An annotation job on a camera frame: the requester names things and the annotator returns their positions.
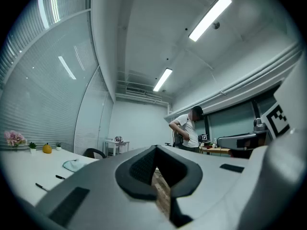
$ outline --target chair backrest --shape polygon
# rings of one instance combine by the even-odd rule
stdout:
[[[99,150],[97,150],[95,148],[88,148],[88,149],[86,149],[86,151],[84,152],[83,156],[94,159],[95,158],[94,157],[94,152],[99,154],[103,159],[106,158],[106,155],[102,151],[99,151]]]

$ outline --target wooden floor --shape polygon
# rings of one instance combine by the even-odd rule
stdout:
[[[156,201],[158,208],[163,212],[166,218],[169,219],[171,190],[160,172],[153,173],[152,186],[158,191],[158,198]]]

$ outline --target white table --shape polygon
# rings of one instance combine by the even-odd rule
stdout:
[[[79,159],[80,162],[89,164],[97,160],[55,149],[52,149],[51,154],[37,150],[35,155],[31,155],[30,151],[1,151],[0,159],[4,176],[12,191],[33,206],[46,194],[35,183],[51,190],[63,181],[56,175],[67,178],[73,174],[62,167],[65,161]]]
[[[113,147],[113,156],[116,155],[116,146],[119,146],[119,145],[126,145],[127,144],[127,151],[129,151],[129,141],[122,141],[122,142],[119,142],[119,141],[112,141],[112,140],[109,140],[109,139],[106,139],[104,141],[104,148],[106,147],[106,143],[110,144],[111,146],[108,146],[108,148],[110,147]]]

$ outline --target person's hand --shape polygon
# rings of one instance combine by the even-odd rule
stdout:
[[[183,137],[184,140],[190,140],[190,136],[189,136],[189,134],[187,132],[184,132],[182,134],[182,137]]]

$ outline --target table leg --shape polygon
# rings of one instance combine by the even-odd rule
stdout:
[[[116,155],[116,144],[114,144],[114,147],[113,147],[113,156]]]

